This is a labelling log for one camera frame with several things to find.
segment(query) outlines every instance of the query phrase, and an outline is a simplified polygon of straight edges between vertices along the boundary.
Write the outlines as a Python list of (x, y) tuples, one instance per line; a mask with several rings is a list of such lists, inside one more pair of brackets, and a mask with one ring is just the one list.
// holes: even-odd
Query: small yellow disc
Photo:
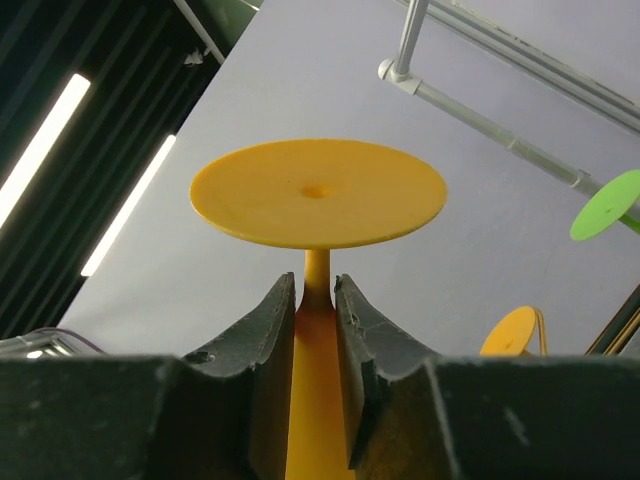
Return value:
[(397, 238), (432, 220), (447, 187), (406, 153), (353, 140), (302, 139), (239, 150), (195, 177), (209, 223), (275, 247), (334, 249)]
[(495, 326), (484, 342), (480, 355), (521, 355), (536, 328), (538, 311), (534, 307), (520, 307), (509, 313)]

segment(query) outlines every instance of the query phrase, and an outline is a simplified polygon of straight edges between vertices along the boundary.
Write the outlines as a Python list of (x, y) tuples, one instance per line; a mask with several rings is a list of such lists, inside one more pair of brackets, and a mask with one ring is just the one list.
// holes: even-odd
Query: white wall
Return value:
[[(392, 0), (270, 0), (185, 123), (169, 158), (62, 325), (111, 352), (183, 354), (249, 311), (302, 254), (243, 243), (191, 210), (192, 177), (248, 145), (296, 137), (379, 142), (437, 168), (449, 201), (421, 231), (334, 255), (369, 299), (444, 353), (474, 354), (511, 309), (546, 314), (553, 352), (583, 352), (640, 280), (638, 237), (586, 243), (585, 198), (377, 77), (406, 10)], [(435, 87), (601, 181), (640, 140), (427, 23), (415, 70)]]
[(638, 0), (453, 0), (640, 102)]

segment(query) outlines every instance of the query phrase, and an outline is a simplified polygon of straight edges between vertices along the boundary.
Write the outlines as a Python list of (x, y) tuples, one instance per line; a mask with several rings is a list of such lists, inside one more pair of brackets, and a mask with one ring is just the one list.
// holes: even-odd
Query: yellow plastic stand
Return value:
[(417, 230), (438, 214), (446, 196), (444, 181), (423, 161), (351, 140), (258, 145), (222, 157), (194, 179), (191, 202), (216, 228), (254, 243), (306, 250), (288, 480), (354, 478), (346, 456), (330, 250)]
[(538, 326), (540, 354), (547, 354), (547, 335), (542, 312), (534, 307), (520, 307), (495, 326), (484, 342), (480, 355), (530, 355), (527, 345)]

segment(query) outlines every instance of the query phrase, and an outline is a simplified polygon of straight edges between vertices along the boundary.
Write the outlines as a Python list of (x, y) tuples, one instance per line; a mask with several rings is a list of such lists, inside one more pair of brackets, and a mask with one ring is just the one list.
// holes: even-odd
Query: ceiling light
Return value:
[(0, 189), (0, 228), (27, 189), (91, 82), (75, 74)]
[(83, 277), (90, 277), (95, 273), (96, 269), (100, 265), (100, 262), (102, 262), (102, 259), (107, 254), (107, 251), (118, 236), (118, 233), (120, 233), (120, 230), (122, 230), (122, 227), (129, 218), (129, 215), (131, 215), (131, 212), (144, 194), (144, 191), (149, 186), (149, 183), (151, 183), (153, 176), (156, 174), (156, 172), (160, 168), (160, 165), (162, 165), (162, 162), (167, 157), (175, 141), (176, 137), (174, 135), (169, 135), (164, 141), (164, 143), (160, 147), (160, 150), (158, 150), (158, 153), (156, 153), (156, 156), (153, 157), (153, 160), (151, 160), (151, 163), (147, 167), (147, 170), (142, 174), (140, 180), (138, 180), (138, 183), (129, 195), (129, 198), (127, 198), (127, 201), (124, 202), (124, 205), (116, 215), (116, 218), (107, 229), (107, 232), (102, 237), (102, 240), (100, 240), (100, 243), (98, 243), (98, 246), (91, 254), (91, 257), (89, 257), (89, 260), (80, 272), (80, 275), (82, 275)]

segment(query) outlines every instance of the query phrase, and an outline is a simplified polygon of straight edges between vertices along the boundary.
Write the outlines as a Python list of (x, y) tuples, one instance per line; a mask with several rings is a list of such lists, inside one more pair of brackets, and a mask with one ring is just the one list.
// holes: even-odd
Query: black ceiling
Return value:
[(171, 0), (0, 2), (0, 185), (71, 76), (91, 81), (0, 229), (0, 338), (58, 323), (119, 206), (217, 72), (211, 55), (184, 65), (196, 48)]

